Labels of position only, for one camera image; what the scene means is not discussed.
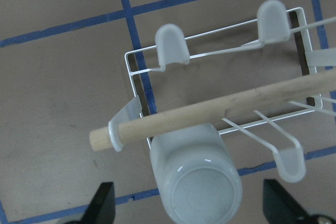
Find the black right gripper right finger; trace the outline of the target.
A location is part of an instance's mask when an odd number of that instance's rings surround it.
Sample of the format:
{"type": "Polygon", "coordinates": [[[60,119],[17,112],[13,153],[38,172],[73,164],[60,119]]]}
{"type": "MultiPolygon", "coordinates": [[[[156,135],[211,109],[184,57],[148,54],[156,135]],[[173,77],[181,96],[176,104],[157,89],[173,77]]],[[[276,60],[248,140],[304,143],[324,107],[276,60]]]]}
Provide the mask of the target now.
{"type": "Polygon", "coordinates": [[[264,179],[263,213],[268,223],[315,223],[276,179],[264,179]]]}

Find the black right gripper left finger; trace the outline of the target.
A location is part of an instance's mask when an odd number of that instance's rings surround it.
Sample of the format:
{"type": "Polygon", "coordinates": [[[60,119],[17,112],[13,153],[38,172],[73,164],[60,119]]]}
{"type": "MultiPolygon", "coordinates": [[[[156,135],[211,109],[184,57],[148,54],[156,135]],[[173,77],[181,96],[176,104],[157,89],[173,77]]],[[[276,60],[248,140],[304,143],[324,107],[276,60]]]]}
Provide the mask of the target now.
{"type": "Polygon", "coordinates": [[[114,223],[115,220],[114,183],[101,183],[79,223],[114,223]]]}

